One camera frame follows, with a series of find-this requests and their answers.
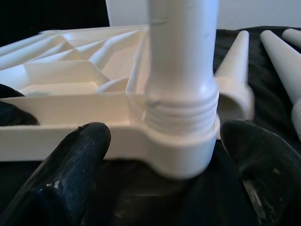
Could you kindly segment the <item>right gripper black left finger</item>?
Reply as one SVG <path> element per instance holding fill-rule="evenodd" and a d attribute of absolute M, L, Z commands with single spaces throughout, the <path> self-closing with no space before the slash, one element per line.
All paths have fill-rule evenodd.
<path fill-rule="evenodd" d="M 0 224 L 79 226 L 110 142 L 110 130 L 101 122 L 69 133 L 21 187 Z"/>

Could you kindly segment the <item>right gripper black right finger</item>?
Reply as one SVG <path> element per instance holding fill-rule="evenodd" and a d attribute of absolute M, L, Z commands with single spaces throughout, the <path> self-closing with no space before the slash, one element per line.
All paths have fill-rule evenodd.
<path fill-rule="evenodd" d="M 223 147 L 238 168 L 261 226 L 301 224 L 301 155 L 250 121 L 221 125 Z"/>

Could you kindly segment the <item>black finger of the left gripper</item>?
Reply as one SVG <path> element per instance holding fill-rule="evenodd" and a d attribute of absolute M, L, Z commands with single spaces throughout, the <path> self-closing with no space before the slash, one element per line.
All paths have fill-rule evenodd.
<path fill-rule="evenodd" d="M 24 94 L 9 86 L 0 84 L 0 97 L 24 97 Z"/>
<path fill-rule="evenodd" d="M 13 104 L 0 102 L 0 126 L 39 125 L 38 119 L 32 114 Z"/>

